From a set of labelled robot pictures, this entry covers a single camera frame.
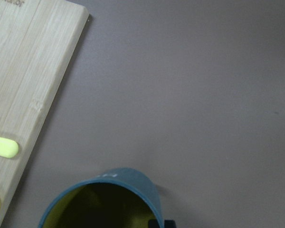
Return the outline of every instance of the black object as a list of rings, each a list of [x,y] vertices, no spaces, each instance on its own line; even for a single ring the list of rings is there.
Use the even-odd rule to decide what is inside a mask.
[[[159,228],[158,222],[155,219],[149,221],[149,228]],[[165,228],[176,228],[176,224],[174,220],[165,220]]]

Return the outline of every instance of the teal mug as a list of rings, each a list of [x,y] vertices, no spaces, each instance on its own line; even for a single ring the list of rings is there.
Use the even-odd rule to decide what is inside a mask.
[[[80,182],[49,205],[38,228],[164,228],[159,194],[143,173],[118,168]]]

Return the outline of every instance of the gray surface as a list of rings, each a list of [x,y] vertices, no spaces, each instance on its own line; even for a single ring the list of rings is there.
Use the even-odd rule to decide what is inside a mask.
[[[2,227],[127,166],[178,228],[285,228],[285,0],[73,2],[93,19]]]

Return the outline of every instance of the bamboo cutting board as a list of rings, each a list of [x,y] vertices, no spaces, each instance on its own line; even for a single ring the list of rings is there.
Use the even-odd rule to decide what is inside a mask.
[[[19,144],[0,157],[0,224],[87,17],[64,0],[0,0],[0,137]]]

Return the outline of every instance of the yellow handle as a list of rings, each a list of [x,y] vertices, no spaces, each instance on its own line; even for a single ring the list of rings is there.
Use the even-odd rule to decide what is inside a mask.
[[[18,153],[18,150],[19,146],[15,141],[0,137],[0,156],[12,158]]]

